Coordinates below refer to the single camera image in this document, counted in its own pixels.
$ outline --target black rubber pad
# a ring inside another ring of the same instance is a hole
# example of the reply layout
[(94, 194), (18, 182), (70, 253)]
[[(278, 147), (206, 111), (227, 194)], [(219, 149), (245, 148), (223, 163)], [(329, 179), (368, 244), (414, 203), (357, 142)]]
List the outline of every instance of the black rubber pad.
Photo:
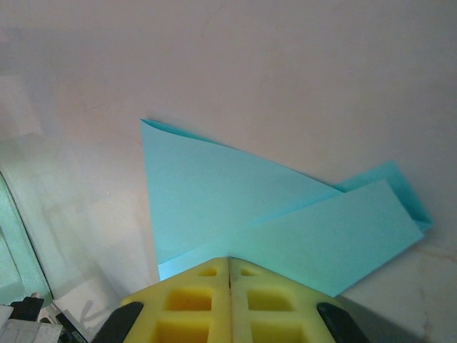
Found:
[(132, 302), (111, 313), (92, 343), (122, 343), (138, 318), (143, 304)]
[(326, 302), (318, 304), (317, 310), (336, 343), (370, 343), (348, 312)]

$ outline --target yellow foam block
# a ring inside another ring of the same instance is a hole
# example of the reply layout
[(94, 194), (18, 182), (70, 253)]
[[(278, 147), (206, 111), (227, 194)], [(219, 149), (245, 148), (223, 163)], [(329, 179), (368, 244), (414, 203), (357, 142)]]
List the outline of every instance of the yellow foam block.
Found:
[(144, 307), (124, 343), (231, 343), (228, 272), (212, 259), (125, 298)]
[(316, 305), (338, 302), (241, 259), (218, 258), (134, 293), (124, 343), (334, 343)]
[(334, 343), (316, 305), (331, 297), (242, 259), (230, 259), (233, 343)]

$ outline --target light blue paper sheet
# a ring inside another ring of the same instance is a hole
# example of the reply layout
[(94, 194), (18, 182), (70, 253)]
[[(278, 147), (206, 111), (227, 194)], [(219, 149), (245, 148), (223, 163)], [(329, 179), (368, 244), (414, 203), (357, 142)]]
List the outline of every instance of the light blue paper sheet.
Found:
[(233, 228), (340, 193), (261, 157), (166, 128), (176, 132), (154, 121), (141, 123), (159, 264)]
[(330, 187), (156, 121), (141, 133), (161, 279), (235, 256), (335, 295), (430, 226), (394, 163)]
[(387, 182), (380, 181), (233, 232), (159, 271), (167, 278), (212, 257), (232, 256), (334, 297), (422, 237)]

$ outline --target white surface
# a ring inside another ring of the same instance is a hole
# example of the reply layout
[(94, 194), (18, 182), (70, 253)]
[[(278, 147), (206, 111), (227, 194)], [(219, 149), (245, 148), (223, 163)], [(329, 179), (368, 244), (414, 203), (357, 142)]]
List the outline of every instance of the white surface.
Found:
[(10, 306), (0, 305), (0, 330), (13, 313), (13, 308)]
[(0, 168), (89, 337), (156, 281), (138, 122), (151, 117), (328, 182), (395, 159), (436, 225), (346, 295), (457, 340), (454, 1), (0, 6)]
[(0, 343), (57, 343), (61, 325), (10, 319), (0, 330)]

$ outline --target square hole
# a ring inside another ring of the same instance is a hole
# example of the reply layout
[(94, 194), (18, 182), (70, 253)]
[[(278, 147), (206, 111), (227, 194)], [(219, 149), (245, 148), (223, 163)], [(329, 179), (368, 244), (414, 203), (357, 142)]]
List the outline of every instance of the square hole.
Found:
[(246, 268), (243, 268), (241, 270), (241, 275), (244, 276), (244, 277), (256, 277), (256, 276), (258, 276), (257, 273), (253, 272), (250, 269), (246, 269)]
[(151, 343), (207, 343), (209, 323), (158, 321)]
[(211, 310), (211, 290), (182, 288), (171, 291), (165, 301), (165, 309), (171, 311)]
[(291, 302), (280, 289), (248, 291), (248, 307), (254, 311), (292, 311)]
[(199, 272), (200, 277), (215, 277), (217, 275), (217, 269), (214, 267), (207, 268)]
[(306, 343), (299, 323), (252, 322), (252, 343)]

